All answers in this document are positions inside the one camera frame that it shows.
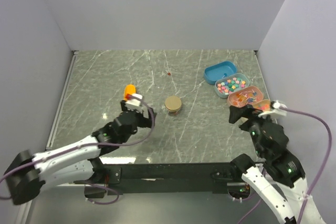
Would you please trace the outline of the yellow plastic scoop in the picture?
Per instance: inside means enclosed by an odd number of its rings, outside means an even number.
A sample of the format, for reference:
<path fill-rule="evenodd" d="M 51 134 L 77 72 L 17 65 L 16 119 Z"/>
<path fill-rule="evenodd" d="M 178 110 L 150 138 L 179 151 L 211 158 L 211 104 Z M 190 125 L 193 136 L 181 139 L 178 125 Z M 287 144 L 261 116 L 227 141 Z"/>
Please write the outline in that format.
<path fill-rule="evenodd" d="M 131 100 L 132 96 L 136 93 L 136 87 L 133 84 L 128 84 L 124 89 L 124 100 Z"/>

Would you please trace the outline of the blue lollipop tray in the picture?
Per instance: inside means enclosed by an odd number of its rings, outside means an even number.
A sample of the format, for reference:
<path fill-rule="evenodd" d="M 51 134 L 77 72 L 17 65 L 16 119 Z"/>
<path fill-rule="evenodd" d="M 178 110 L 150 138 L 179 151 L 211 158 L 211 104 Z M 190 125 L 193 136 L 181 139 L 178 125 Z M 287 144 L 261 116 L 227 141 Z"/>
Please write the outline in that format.
<path fill-rule="evenodd" d="M 230 61 L 223 61 L 215 65 L 209 66 L 204 70 L 204 79 L 214 85 L 217 80 L 231 76 L 237 72 L 237 67 Z"/>

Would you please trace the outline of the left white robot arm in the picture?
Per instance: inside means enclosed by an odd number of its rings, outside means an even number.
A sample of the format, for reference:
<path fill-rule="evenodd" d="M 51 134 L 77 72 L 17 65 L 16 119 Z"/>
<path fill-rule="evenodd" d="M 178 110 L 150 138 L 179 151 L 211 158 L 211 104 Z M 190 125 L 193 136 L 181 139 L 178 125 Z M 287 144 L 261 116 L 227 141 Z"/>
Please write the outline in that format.
<path fill-rule="evenodd" d="M 9 191 L 1 200 L 18 206 L 61 184 L 101 182 L 106 175 L 101 156 L 131 146 L 128 140 L 138 128 L 154 130 L 156 113 L 142 99 L 121 101 L 121 110 L 113 121 L 75 143 L 36 154 L 18 153 L 1 178 Z"/>

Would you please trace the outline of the beige round jar lid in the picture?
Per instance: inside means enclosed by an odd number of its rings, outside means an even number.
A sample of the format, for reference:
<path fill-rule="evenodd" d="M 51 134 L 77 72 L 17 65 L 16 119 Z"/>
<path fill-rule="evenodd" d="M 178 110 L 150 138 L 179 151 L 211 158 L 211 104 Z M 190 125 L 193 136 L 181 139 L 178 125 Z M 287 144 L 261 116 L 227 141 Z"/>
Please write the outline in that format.
<path fill-rule="evenodd" d="M 182 101 L 175 95 L 169 96 L 165 100 L 165 107 L 169 111 L 178 111 L 182 107 Z"/>

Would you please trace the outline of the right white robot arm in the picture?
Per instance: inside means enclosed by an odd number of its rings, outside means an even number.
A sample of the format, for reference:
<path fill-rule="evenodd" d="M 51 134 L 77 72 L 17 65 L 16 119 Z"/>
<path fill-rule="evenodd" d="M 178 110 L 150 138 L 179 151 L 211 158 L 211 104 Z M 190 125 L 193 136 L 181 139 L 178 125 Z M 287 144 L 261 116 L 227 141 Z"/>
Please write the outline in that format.
<path fill-rule="evenodd" d="M 318 179 L 308 185 L 300 161 L 287 149 L 289 139 L 284 128 L 272 120 L 290 110 L 278 101 L 266 112 L 252 105 L 232 105 L 229 110 L 231 124 L 246 119 L 239 128 L 249 133 L 257 156 L 264 161 L 259 168 L 248 155 L 239 155 L 230 163 L 232 179 L 246 182 L 279 223 L 324 223 L 311 195 Z"/>

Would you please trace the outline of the clear plastic jar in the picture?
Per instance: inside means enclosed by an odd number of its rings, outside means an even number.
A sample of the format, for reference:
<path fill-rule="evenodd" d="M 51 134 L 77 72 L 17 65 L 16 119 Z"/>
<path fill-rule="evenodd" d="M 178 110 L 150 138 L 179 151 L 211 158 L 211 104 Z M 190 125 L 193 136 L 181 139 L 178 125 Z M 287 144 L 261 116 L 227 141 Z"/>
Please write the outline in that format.
<path fill-rule="evenodd" d="M 168 114 L 169 116 L 176 116 L 176 115 L 178 115 L 179 112 L 181 111 L 181 109 L 182 109 L 182 107 L 179 107 L 179 108 L 177 108 L 177 109 L 169 109 L 169 108 L 166 108 L 166 110 L 167 110 L 167 114 Z"/>

